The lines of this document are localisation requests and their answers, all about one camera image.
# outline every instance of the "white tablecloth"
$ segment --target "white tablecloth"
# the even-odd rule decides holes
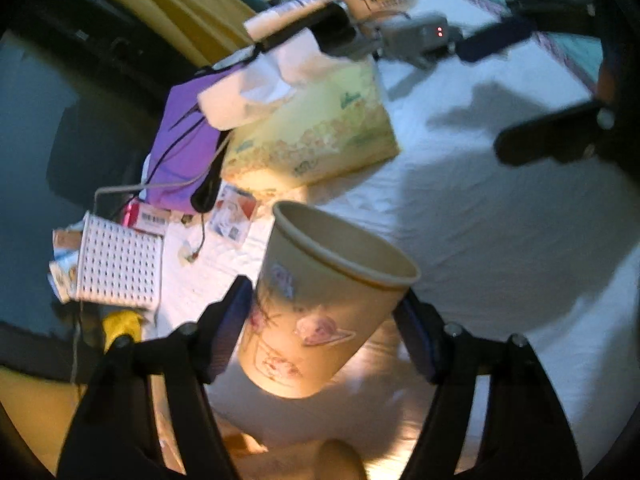
[[[421,0],[472,27],[494,19],[466,0]],[[523,332],[558,392],[585,470],[604,455],[640,400],[634,327],[640,199],[596,160],[501,167],[492,152],[512,124],[574,104],[586,88],[535,41],[474,66],[446,60],[427,75],[380,62],[402,146],[395,160],[310,190],[327,211],[374,231],[421,266],[418,295],[471,332]],[[200,228],[166,236],[157,330],[199,317],[236,274],[255,279],[271,229],[254,222],[241,250],[209,234],[200,258],[180,263]],[[473,463],[487,384],[479,381],[461,466]],[[385,323],[321,393],[284,400],[259,390],[235,359],[209,389],[214,409],[267,446],[314,438],[351,442],[374,479],[399,476],[433,389]]]

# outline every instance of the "barcode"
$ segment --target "barcode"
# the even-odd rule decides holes
[[[142,213],[142,219],[147,222],[153,222],[154,224],[166,224],[166,220],[164,218],[160,218],[159,216],[149,215],[148,213]]]

